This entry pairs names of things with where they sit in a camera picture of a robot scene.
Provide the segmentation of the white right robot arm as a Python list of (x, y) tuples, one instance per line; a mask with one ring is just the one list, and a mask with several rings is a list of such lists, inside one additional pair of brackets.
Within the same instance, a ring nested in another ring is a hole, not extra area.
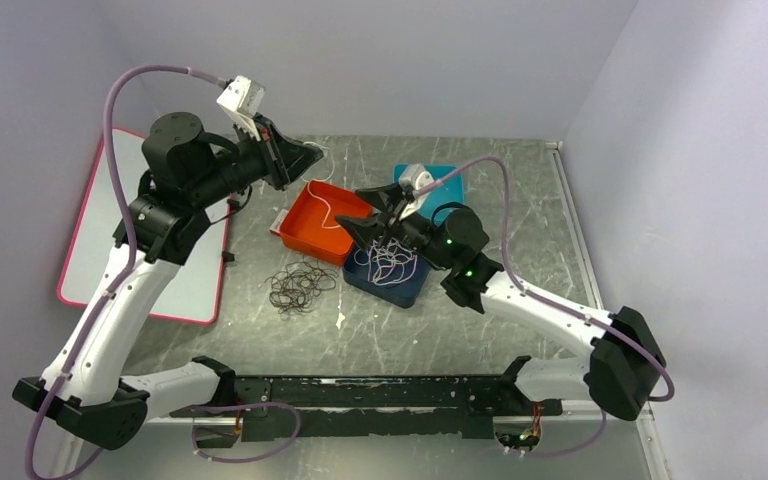
[(397, 183), (355, 194), (375, 213), (335, 220), (359, 247), (394, 239), (445, 272), (441, 285), (456, 305), (526, 324), (571, 352), (566, 359), (514, 361), (499, 389), (508, 412), (522, 414), (544, 400), (591, 400), (633, 421), (657, 399), (653, 390), (666, 378), (666, 360), (640, 312), (587, 307), (521, 279), (484, 254), (489, 236), (463, 204), (452, 203), (451, 213), (435, 224), (408, 210), (411, 197)]

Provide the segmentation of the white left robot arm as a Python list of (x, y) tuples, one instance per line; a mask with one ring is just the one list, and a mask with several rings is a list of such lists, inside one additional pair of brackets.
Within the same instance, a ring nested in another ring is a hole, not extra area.
[(17, 382), (17, 402), (106, 450), (158, 416), (192, 406), (214, 416), (233, 409), (235, 373), (209, 357), (143, 376), (122, 370), (151, 308), (210, 229), (208, 209), (257, 181), (281, 190), (323, 156), (263, 115), (254, 125), (253, 134), (228, 139), (187, 112), (154, 122), (141, 146), (147, 169), (126, 215), (135, 232), (116, 229), (92, 302), (44, 372)]

